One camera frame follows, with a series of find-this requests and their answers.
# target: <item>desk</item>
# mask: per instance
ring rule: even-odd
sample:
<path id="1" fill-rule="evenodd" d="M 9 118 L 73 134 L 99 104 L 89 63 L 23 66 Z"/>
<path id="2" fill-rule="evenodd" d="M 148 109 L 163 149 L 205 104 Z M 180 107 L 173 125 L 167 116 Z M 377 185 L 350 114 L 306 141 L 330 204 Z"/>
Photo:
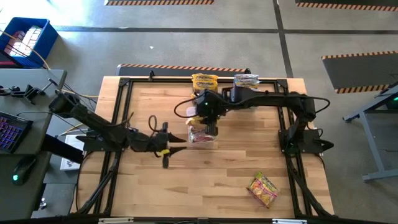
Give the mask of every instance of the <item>desk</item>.
<path id="1" fill-rule="evenodd" d="M 0 85 L 4 88 L 18 86 L 22 91 L 27 84 L 33 87 L 43 88 L 47 79 L 51 78 L 61 87 L 66 79 L 64 70 L 41 69 L 0 69 Z M 0 111 L 16 115 L 23 111 L 49 111 L 48 105 L 55 97 L 55 89 L 52 85 L 46 89 L 45 96 L 34 99 L 36 105 L 32 105 L 21 98 L 0 96 Z M 51 114 L 22 114 L 23 118 L 33 121 L 32 128 L 19 145 L 14 154 L 0 154 L 0 220 L 15 220 L 30 218 L 37 205 L 37 198 L 42 188 L 43 179 L 47 171 L 51 153 L 40 152 L 45 133 L 49 127 Z M 37 162 L 32 170 L 29 180 L 22 186 L 11 183 L 11 174 L 17 162 L 25 154 L 37 154 Z"/>
<path id="2" fill-rule="evenodd" d="M 96 113 L 109 121 L 120 78 L 104 77 L 101 86 Z M 303 79 L 288 79 L 288 83 L 290 91 L 306 92 Z M 169 131 L 187 139 L 185 119 L 175 116 L 173 108 L 191 92 L 192 84 L 188 83 L 135 83 L 129 107 L 129 114 L 134 111 L 131 126 L 150 134 L 147 120 L 155 114 L 158 125 L 168 121 Z M 125 97 L 122 96 L 122 109 Z M 277 109 L 273 107 L 230 112 L 219 122 L 217 142 L 212 146 L 189 145 L 172 156 L 169 169 L 163 169 L 161 159 L 153 154 L 124 151 L 111 216 L 294 217 L 286 163 L 277 138 L 277 116 Z M 94 152 L 84 163 L 78 186 L 80 207 L 98 185 L 103 156 L 101 152 Z M 312 154 L 302 157 L 308 187 L 324 208 L 333 213 L 321 161 Z M 246 190 L 257 171 L 263 172 L 280 190 L 270 209 L 262 207 Z M 300 194 L 298 197 L 303 210 L 302 197 Z"/>

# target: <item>computer mouse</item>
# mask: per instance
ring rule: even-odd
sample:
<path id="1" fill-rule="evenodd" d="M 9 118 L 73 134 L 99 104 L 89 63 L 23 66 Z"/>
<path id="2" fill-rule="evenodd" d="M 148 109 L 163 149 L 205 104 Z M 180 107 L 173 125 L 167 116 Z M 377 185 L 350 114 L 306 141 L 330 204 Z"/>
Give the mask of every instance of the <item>computer mouse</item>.
<path id="1" fill-rule="evenodd" d="M 14 185 L 24 184 L 29 179 L 35 163 L 36 157 L 33 155 L 23 157 L 14 168 L 12 183 Z"/>

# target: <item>blue plastic crate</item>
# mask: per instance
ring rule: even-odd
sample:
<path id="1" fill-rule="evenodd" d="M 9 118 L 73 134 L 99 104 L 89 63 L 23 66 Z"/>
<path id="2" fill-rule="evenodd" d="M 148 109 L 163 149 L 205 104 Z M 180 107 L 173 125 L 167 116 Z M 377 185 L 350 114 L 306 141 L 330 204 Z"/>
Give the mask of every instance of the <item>blue plastic crate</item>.
<path id="1" fill-rule="evenodd" d="M 19 30 L 27 32 L 32 26 L 43 28 L 39 38 L 36 41 L 36 44 L 33 46 L 33 49 L 39 53 L 40 56 L 46 59 L 58 37 L 57 31 L 55 31 L 55 29 L 50 25 L 50 21 L 48 19 L 14 17 L 11 19 L 10 23 L 8 23 L 8 26 L 4 31 L 10 35 L 14 35 Z M 10 37 L 6 36 L 5 34 L 1 34 L 0 40 L 0 49 L 4 50 L 7 46 L 6 43 L 8 43 L 10 40 Z M 15 60 L 25 67 L 40 68 L 44 64 L 40 57 L 34 52 L 31 52 L 29 57 L 38 63 L 33 62 L 24 56 L 13 56 Z"/>

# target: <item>food package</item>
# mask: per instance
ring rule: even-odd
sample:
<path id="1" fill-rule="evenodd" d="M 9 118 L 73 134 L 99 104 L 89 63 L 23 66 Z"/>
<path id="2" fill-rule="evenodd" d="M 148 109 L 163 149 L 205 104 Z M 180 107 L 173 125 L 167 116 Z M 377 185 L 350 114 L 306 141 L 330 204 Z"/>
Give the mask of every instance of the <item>food package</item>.
<path id="1" fill-rule="evenodd" d="M 196 113 L 195 107 L 187 109 L 187 116 L 194 115 Z M 206 134 L 206 125 L 201 124 L 203 118 L 196 116 L 189 118 L 185 124 L 188 125 L 188 139 L 190 142 L 212 142 L 216 140 L 216 136 Z"/>
<path id="2" fill-rule="evenodd" d="M 202 73 L 193 74 L 192 75 L 192 83 L 193 83 L 193 93 L 197 95 L 201 90 L 213 90 L 217 91 L 216 75 L 205 75 Z"/>
<path id="3" fill-rule="evenodd" d="M 254 176 L 254 180 L 247 187 L 247 189 L 255 199 L 257 199 L 262 205 L 265 205 L 267 208 L 270 207 L 271 203 L 278 196 L 278 189 L 261 172 L 258 172 Z"/>
<path id="4" fill-rule="evenodd" d="M 259 75 L 236 74 L 234 78 L 234 86 L 256 89 L 259 87 L 259 84 Z"/>

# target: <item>black and orange floor mat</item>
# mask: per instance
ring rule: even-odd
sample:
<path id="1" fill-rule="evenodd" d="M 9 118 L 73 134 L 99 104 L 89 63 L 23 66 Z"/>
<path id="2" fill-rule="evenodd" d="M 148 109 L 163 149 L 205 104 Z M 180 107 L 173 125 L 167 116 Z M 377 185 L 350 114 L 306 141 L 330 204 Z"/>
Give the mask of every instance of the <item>black and orange floor mat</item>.
<path id="1" fill-rule="evenodd" d="M 168 6 L 213 4 L 214 0 L 105 0 L 106 6 Z"/>
<path id="2" fill-rule="evenodd" d="M 398 81 L 398 51 L 322 57 L 336 93 L 381 91 Z"/>
<path id="3" fill-rule="evenodd" d="M 143 65 L 143 64 L 120 64 L 116 71 L 118 76 L 148 76 L 150 71 L 160 76 L 191 76 L 196 73 L 217 75 L 219 77 L 233 77 L 235 74 L 243 74 L 246 68 L 215 68 L 201 66 L 178 66 L 178 65 Z"/>
<path id="4" fill-rule="evenodd" d="M 398 12 L 397 0 L 295 0 L 298 7 Z"/>

